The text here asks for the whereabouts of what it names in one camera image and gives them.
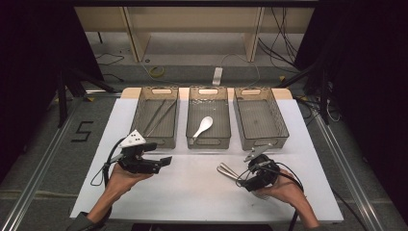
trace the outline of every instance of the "ceramic spoon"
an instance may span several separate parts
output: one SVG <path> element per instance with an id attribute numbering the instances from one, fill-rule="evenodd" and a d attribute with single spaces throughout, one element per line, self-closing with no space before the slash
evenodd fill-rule
<path id="1" fill-rule="evenodd" d="M 197 132 L 192 136 L 191 144 L 195 142 L 197 137 L 207 129 L 209 129 L 213 125 L 213 118 L 210 116 L 206 116 L 201 120 L 200 127 L 198 128 Z"/>

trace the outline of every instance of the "aluminum rail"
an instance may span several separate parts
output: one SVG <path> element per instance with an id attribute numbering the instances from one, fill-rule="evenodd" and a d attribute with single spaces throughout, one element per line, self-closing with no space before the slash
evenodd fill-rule
<path id="1" fill-rule="evenodd" d="M 69 108 L 68 117 L 64 125 L 57 130 L 56 134 L 53 137 L 53 140 L 48 145 L 43 157 L 41 158 L 36 170 L 33 173 L 33 176 L 31 177 L 26 188 L 23 190 L 20 197 L 17 199 L 17 201 L 13 205 L 13 208 L 9 212 L 9 215 L 7 216 L 7 219 L 2 226 L 2 231 L 17 230 L 18 226 L 24 218 L 25 213 L 28 210 L 28 207 L 30 206 L 34 196 L 36 195 L 37 189 L 41 184 L 42 179 L 47 172 L 47 169 L 52 163 L 54 156 L 58 152 L 61 142 L 64 139 L 66 130 L 71 124 L 72 118 L 78 107 L 81 105 L 81 102 L 82 98 L 75 98 L 72 101 L 72 105 Z"/>
<path id="2" fill-rule="evenodd" d="M 344 153 L 340 148 L 339 143 L 337 142 L 330 126 L 326 125 L 319 115 L 317 116 L 317 123 L 320 131 L 327 141 L 327 144 L 329 145 L 331 153 L 333 154 L 333 157 L 342 173 L 345 182 L 348 185 L 348 188 L 350 189 L 350 192 L 360 210 L 367 228 L 372 231 L 385 230 L 383 224 L 381 223 L 381 220 L 372 207 L 369 198 L 367 197 L 364 189 L 355 176 L 352 167 L 344 156 Z"/>

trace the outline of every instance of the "metal spoon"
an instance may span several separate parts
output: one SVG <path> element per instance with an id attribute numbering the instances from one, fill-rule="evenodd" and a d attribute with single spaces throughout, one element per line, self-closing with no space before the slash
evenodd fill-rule
<path id="1" fill-rule="evenodd" d="M 228 167 L 225 163 L 219 164 L 219 166 L 217 167 L 217 170 L 220 173 L 222 173 L 222 174 L 224 174 L 224 175 L 226 175 L 226 176 L 228 176 L 228 177 L 230 177 L 230 178 L 232 178 L 232 179 L 234 179 L 236 181 L 241 179 L 240 176 L 235 171 L 233 171 L 230 167 Z M 256 197 L 258 197 L 260 199 L 263 199 L 263 200 L 268 200 L 270 198 L 269 195 L 259 194 L 256 191 L 251 191 L 251 193 L 253 195 L 255 195 Z"/>
<path id="2" fill-rule="evenodd" d="M 206 116 L 201 120 L 200 127 L 198 128 L 197 132 L 192 136 L 191 139 L 191 144 L 195 142 L 197 137 L 207 129 L 209 129 L 211 126 L 213 126 L 213 118 L 210 116 Z"/>

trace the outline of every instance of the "tape mark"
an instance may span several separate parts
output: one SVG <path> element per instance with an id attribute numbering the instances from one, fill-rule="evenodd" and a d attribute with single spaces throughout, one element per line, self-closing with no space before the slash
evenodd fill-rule
<path id="1" fill-rule="evenodd" d="M 92 124 L 93 121 L 81 121 L 81 122 L 79 123 L 79 126 L 78 126 L 78 129 L 77 129 L 77 131 L 76 131 L 76 134 L 87 134 L 87 136 L 86 136 L 84 139 L 82 139 L 82 140 L 71 140 L 71 142 L 85 142 L 85 141 L 88 141 L 88 137 L 89 137 L 89 135 L 90 135 L 90 131 L 81 131 L 81 127 L 82 127 L 82 125 L 83 125 L 84 123 Z"/>

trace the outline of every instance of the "metal utensil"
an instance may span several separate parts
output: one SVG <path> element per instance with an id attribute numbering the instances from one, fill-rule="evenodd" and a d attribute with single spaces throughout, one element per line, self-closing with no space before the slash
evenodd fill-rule
<path id="1" fill-rule="evenodd" d="M 150 132 L 146 135 L 146 137 L 149 137 L 150 134 L 152 134 L 152 132 L 156 129 L 157 126 L 159 126 L 159 124 L 162 122 L 163 118 L 167 115 L 167 113 L 170 111 L 170 109 L 173 107 L 173 105 L 175 105 L 177 102 L 177 99 L 174 100 L 170 106 L 168 106 L 168 108 L 165 110 L 165 112 L 162 114 L 162 116 L 157 120 L 156 124 L 153 126 L 152 130 L 150 130 Z"/>
<path id="2" fill-rule="evenodd" d="M 162 101 L 162 103 L 159 105 L 159 107 L 157 108 L 156 112 L 154 113 L 154 115 L 150 118 L 150 121 L 147 123 L 146 127 L 144 127 L 143 131 L 141 131 L 142 134 L 145 135 L 146 130 L 149 128 L 149 126 L 151 125 L 151 123 L 153 122 L 153 120 L 156 118 L 157 114 L 159 113 L 159 111 L 162 109 L 163 105 L 166 103 L 166 100 L 164 99 Z"/>
<path id="3" fill-rule="evenodd" d="M 221 163 L 219 164 L 219 166 L 217 167 L 218 172 L 230 177 L 231 179 L 237 181 L 240 178 L 239 174 L 237 174 L 235 171 L 233 171 L 228 165 L 226 165 L 225 163 Z M 268 200 L 270 198 L 269 195 L 265 195 L 265 194 L 259 194 L 255 191 L 251 191 L 251 193 L 253 195 L 255 195 L 256 197 L 263 199 L 263 200 Z"/>

